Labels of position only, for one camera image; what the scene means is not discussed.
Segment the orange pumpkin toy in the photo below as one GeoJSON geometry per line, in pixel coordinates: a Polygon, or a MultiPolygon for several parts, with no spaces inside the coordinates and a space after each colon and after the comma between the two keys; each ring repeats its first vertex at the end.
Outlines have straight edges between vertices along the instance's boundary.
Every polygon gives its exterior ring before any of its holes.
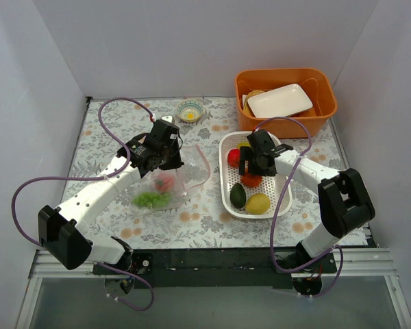
{"type": "Polygon", "coordinates": [[[240,181],[248,188],[256,188],[262,183],[262,176],[246,173],[240,177],[240,181]]]}

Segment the green avocado toy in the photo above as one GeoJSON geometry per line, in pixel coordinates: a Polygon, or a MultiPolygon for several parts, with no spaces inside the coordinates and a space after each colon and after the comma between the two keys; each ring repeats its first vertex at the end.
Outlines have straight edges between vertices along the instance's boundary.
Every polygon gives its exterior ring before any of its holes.
{"type": "Polygon", "coordinates": [[[229,194],[230,203],[237,209],[244,208],[247,202],[247,195],[241,183],[235,183],[229,194]]]}

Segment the pink peach toy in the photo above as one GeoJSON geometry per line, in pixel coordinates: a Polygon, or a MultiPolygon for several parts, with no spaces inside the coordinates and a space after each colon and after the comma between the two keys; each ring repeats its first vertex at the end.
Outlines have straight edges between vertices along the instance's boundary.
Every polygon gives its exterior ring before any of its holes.
{"type": "Polygon", "coordinates": [[[162,172],[154,180],[155,189],[159,193],[167,193],[173,190],[175,176],[170,173],[162,172]]]}

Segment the yellow lemon toy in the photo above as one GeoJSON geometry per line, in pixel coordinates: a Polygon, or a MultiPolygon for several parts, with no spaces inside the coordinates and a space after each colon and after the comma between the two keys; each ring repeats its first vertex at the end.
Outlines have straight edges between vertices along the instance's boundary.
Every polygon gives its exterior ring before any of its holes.
{"type": "Polygon", "coordinates": [[[264,193],[256,193],[252,195],[245,204],[245,210],[249,214],[261,215],[264,214],[271,206],[271,201],[264,193]]]}

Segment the clear zip top bag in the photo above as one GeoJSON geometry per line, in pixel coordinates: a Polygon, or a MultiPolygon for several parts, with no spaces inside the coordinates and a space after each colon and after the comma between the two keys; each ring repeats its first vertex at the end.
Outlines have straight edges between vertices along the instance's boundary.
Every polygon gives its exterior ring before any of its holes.
{"type": "Polygon", "coordinates": [[[210,163],[200,146],[181,150],[184,165],[178,169],[157,169],[132,186],[131,207],[135,215],[172,210],[186,204],[211,176],[210,163]]]}

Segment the green grapes toy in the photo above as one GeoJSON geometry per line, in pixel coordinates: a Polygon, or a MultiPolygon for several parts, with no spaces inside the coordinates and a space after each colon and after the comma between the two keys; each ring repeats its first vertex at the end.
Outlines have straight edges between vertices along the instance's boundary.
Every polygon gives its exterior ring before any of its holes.
{"type": "Polygon", "coordinates": [[[139,208],[163,208],[171,199],[170,193],[143,192],[132,199],[132,204],[139,208]]]}

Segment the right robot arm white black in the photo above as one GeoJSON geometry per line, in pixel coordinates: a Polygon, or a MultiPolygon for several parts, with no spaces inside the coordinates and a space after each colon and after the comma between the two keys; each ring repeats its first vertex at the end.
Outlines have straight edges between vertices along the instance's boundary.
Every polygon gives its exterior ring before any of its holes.
{"type": "Polygon", "coordinates": [[[325,167],[287,144],[268,151],[241,147],[239,171],[285,175],[288,181],[294,180],[318,195],[321,223],[296,246],[296,263],[304,272],[314,271],[321,257],[337,242],[375,217],[375,208],[357,170],[325,167]]]}

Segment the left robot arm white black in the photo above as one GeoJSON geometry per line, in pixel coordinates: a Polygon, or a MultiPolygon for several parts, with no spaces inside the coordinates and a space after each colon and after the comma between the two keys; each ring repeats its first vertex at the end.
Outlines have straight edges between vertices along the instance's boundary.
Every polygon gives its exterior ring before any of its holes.
{"type": "Polygon", "coordinates": [[[121,239],[100,239],[87,231],[99,214],[125,189],[155,169],[178,169],[179,135],[159,141],[150,134],[144,141],[131,139],[120,148],[107,167],[73,197],[56,208],[43,207],[38,213],[40,244],[68,270],[86,261],[106,263],[115,273],[131,269],[133,249],[121,239]]]}

